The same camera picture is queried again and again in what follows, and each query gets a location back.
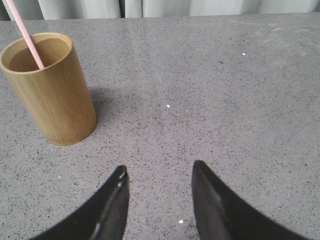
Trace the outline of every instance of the curtain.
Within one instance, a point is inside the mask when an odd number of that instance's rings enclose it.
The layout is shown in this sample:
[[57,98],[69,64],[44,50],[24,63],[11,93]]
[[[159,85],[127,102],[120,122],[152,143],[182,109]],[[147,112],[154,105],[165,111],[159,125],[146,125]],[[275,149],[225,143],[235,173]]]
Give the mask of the curtain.
[[[14,0],[24,20],[308,13],[320,0]],[[13,19],[0,0],[0,21]]]

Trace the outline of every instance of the table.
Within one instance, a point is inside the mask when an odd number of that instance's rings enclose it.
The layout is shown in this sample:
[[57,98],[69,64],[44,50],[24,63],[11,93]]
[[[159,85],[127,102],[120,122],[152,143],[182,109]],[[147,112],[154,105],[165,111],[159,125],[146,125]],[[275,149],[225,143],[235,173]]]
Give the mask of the table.
[[[26,26],[72,37],[98,124],[75,145],[48,143],[0,73],[0,239],[44,231],[123,164],[123,239],[198,240],[195,160],[260,212],[320,239],[320,13]],[[0,33],[1,50],[20,37],[14,22]]]

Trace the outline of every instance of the speckled stone surface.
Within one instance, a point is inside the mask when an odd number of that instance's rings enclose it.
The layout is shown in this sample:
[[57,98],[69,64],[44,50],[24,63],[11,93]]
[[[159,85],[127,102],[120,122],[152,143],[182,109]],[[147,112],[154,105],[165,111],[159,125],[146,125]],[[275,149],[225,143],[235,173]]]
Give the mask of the speckled stone surface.
[[[27,21],[70,35],[98,115],[48,143],[0,72],[0,239],[28,239],[128,167],[125,240],[198,240],[195,160],[320,239],[320,13]],[[20,37],[0,22],[0,49]]]

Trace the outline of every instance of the pink straw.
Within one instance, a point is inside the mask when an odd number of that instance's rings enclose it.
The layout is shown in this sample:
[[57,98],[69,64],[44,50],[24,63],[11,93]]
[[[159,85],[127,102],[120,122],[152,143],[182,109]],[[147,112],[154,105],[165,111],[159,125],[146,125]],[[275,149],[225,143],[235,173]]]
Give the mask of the pink straw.
[[6,2],[8,3],[8,6],[13,14],[13,17],[15,19],[16,24],[18,25],[20,32],[22,33],[22,36],[26,42],[26,44],[28,45],[30,52],[36,62],[36,64],[38,65],[39,69],[44,69],[44,64],[42,63],[40,56],[36,50],[36,47],[34,45],[34,43],[32,42],[32,39],[26,29],[26,26],[24,25],[24,22],[21,19],[21,16],[15,6],[15,3],[13,0],[6,0]]

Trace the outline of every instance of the cylindrical cup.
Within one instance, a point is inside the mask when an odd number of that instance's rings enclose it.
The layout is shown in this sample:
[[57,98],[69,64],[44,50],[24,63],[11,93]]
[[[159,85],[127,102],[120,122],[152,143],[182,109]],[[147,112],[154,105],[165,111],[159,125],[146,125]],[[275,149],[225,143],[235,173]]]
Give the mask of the cylindrical cup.
[[57,32],[31,38],[44,69],[38,69],[23,38],[2,51],[0,67],[48,141],[78,143],[93,132],[97,116],[73,41]]

